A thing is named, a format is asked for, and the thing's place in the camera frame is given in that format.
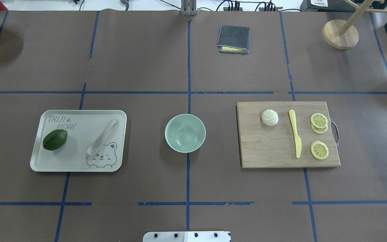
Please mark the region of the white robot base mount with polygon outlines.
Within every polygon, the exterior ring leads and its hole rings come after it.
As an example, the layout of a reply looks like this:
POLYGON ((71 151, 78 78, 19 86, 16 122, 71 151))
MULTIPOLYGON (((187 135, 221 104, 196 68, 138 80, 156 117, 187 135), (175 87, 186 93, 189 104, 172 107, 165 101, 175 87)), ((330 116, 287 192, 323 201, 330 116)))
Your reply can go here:
POLYGON ((231 242, 228 231, 147 232, 143 242, 231 242))

